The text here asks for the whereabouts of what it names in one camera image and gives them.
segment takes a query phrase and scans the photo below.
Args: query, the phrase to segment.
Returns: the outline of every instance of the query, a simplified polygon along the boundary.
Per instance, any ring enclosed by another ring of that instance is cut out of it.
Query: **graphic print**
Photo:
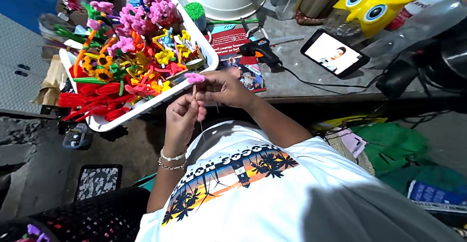
[[[248,188],[266,178],[281,178],[284,170],[298,165],[292,157],[274,145],[253,146],[234,155],[216,157],[205,166],[190,169],[170,197],[162,226],[181,221],[195,213],[203,203],[231,189]]]

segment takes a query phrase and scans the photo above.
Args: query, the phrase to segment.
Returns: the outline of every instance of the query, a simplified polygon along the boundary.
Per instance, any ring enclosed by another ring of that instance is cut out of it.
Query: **glue gun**
[[[269,46],[269,40],[266,38],[243,44],[239,47],[237,53],[242,56],[255,56],[260,63],[265,63],[270,68],[274,68],[277,65],[282,66],[282,61],[272,52]]]

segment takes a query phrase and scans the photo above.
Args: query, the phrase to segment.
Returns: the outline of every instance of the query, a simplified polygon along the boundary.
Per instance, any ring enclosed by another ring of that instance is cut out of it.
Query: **white plastic tray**
[[[217,56],[216,52],[211,47],[209,42],[207,42],[206,38],[203,36],[201,31],[198,30],[198,28],[193,23],[193,21],[190,19],[188,14],[185,12],[183,6],[178,2],[178,0],[172,0],[172,2],[176,5],[178,12],[182,16],[183,21],[184,21],[183,23],[184,27],[186,28],[188,33],[190,33],[191,39],[193,41],[196,41],[198,46],[201,48],[203,55],[207,57],[207,64],[209,65],[209,67],[207,67],[203,72],[215,71],[217,69],[217,66],[219,65],[219,57]],[[67,52],[63,48],[60,49],[59,55],[60,55],[62,64],[65,67],[65,70],[68,74],[68,77],[71,78],[69,68],[74,64],[76,57],[72,53]],[[73,81],[72,81],[72,86],[76,91],[76,83],[74,83]],[[183,90],[185,90],[186,88],[190,86],[191,85],[188,84],[188,81],[184,80],[180,84],[175,85],[170,90],[164,91],[160,95],[143,103],[137,108],[130,110],[128,113],[123,114],[122,116],[120,116],[119,118],[113,121],[108,122],[104,120],[103,116],[100,116],[100,115],[91,115],[86,118],[86,122],[89,125],[89,127],[96,132],[106,132],[106,131],[112,130],[113,128],[121,124],[129,122],[132,119],[136,119],[140,115],[151,111],[155,107],[159,106],[161,103],[171,99],[174,95],[180,94]]]

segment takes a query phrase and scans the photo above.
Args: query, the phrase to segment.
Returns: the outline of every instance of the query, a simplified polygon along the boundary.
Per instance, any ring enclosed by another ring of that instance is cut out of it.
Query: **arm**
[[[244,109],[265,132],[271,143],[277,146],[287,148],[312,138],[307,129],[256,95],[252,103]]]
[[[312,137],[303,126],[279,112],[262,98],[247,90],[237,79],[225,72],[206,72],[204,88],[196,94],[203,106],[217,101],[234,108],[243,108],[261,127],[271,142],[282,148],[303,142]]]
[[[174,158],[186,151],[186,145],[193,134],[197,120],[204,119],[206,109],[200,107],[191,95],[184,95],[167,107],[167,124],[163,153],[165,157]],[[185,162],[185,158],[178,161],[161,159],[163,165],[177,167]],[[168,170],[159,167],[157,177],[149,196],[147,212],[151,213],[164,207],[178,181],[183,177],[186,168]]]

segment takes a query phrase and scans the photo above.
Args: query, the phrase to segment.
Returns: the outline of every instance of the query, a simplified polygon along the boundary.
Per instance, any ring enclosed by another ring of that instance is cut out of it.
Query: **phone screen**
[[[363,57],[326,33],[322,33],[305,54],[336,75]]]

